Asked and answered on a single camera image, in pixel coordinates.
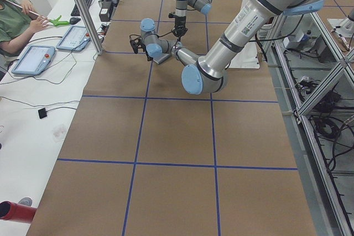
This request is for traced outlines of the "seated person's hand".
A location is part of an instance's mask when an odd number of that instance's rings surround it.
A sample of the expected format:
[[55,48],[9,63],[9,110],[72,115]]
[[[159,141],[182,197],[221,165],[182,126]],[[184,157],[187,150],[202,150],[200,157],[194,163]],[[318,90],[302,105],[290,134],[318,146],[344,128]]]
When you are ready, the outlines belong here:
[[37,33],[37,32],[40,32],[42,30],[44,30],[46,27],[49,26],[49,20],[47,17],[43,17],[43,16],[38,16],[37,19],[35,20],[32,20],[30,22],[30,26],[29,26],[29,31],[31,33]]

